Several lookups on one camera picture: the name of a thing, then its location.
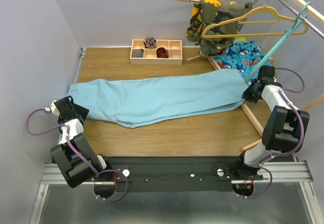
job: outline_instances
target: metal floor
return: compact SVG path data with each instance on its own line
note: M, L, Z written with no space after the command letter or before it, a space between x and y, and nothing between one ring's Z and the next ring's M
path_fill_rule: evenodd
M262 190L264 183L256 185ZM129 193L119 202L96 200L91 185L52 185L40 223L91 224L306 224L311 219L299 183L273 183L262 197L234 193Z

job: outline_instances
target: wooden table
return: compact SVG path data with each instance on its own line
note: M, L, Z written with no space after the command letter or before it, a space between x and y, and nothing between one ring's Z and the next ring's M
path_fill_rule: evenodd
M130 48L87 48L78 82L188 76L214 71L207 59L188 62L196 48L183 48L183 65L130 65ZM249 107L265 126L270 110L264 102ZM105 156L237 156L260 135L241 108L168 120L135 129L86 120L85 135Z

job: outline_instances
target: white wall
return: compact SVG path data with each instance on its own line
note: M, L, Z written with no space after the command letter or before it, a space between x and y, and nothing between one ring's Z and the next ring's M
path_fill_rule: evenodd
M0 0L0 223L28 223L57 132L29 136L27 115L66 95L79 48L55 0ZM39 113L33 131L56 125Z
M311 1L311 5L320 13L324 14L322 0ZM283 11L287 15L292 13L288 10ZM324 27L309 17L309 20L320 30ZM278 24L273 29L285 30L288 27ZM264 47L269 49L278 38L269 38ZM287 93L289 98L299 108L303 108L316 97L324 93L324 59L323 59L324 40L315 32L309 32L303 36L291 36L286 43L273 56L276 65L280 67L292 68L302 75L306 82L306 89L300 94ZM299 79L288 72L279 71L278 80L287 88L298 90L301 88ZM324 155L324 103L312 108L310 111L310 121L306 132L303 147L298 153L299 160L307 160L311 173L314 178L314 188L324 211L324 181L323 155Z
M253 0L228 0L252 2ZM130 46L132 39L186 40L193 3L176 0L56 0L78 43L83 47ZM264 5L259 0L255 7ZM278 10L282 5L270 0ZM245 25L242 32L267 32L271 25Z

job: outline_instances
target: wooden organizer box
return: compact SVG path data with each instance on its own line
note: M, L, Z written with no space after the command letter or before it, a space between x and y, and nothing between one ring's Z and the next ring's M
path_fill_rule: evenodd
M182 65L182 41L181 40L156 40L156 48L145 48L144 39L135 39L132 41L131 64L166 64L166 65ZM164 47L169 58L157 58L156 50ZM144 49L143 58L133 58L133 52Z

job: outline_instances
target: clothing pile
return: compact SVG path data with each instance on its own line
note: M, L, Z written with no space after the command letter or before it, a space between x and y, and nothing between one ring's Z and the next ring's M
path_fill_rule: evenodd
M235 38L204 39L201 37L203 30L211 24L234 19L245 15L252 9L252 3L239 3L217 0L201 0L201 5L194 4L190 17L190 26L187 29L187 39L200 45L198 54L201 57L213 57L232 45ZM214 34L236 34L242 24L232 22L216 26L207 32Z
M237 69L242 78L245 79L254 66L256 66L265 55L266 53L260 51L256 42L251 41L234 43L214 58L221 68ZM267 60L263 65L271 64L269 60ZM257 77L258 73L253 76L251 81Z

